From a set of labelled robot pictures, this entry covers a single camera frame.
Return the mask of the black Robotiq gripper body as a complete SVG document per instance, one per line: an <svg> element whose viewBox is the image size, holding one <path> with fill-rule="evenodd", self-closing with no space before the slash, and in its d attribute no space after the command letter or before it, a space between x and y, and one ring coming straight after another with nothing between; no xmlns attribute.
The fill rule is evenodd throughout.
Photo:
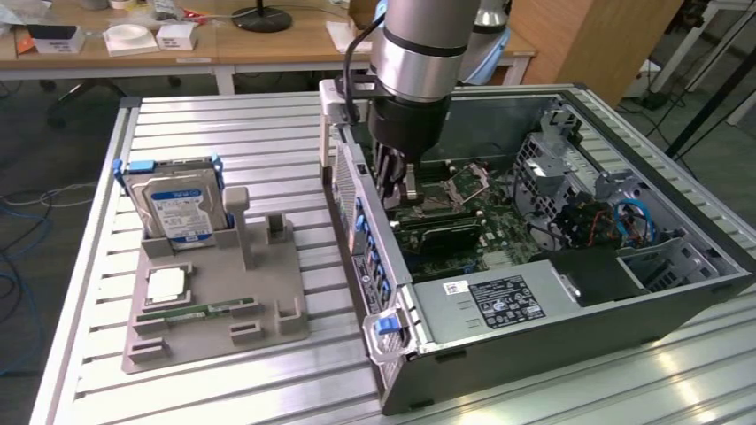
<svg viewBox="0 0 756 425"><path fill-rule="evenodd" d="M398 97L375 97L367 108L367 130L377 143L395 150L409 163L417 163L437 144L450 97L429 103Z"/></svg>

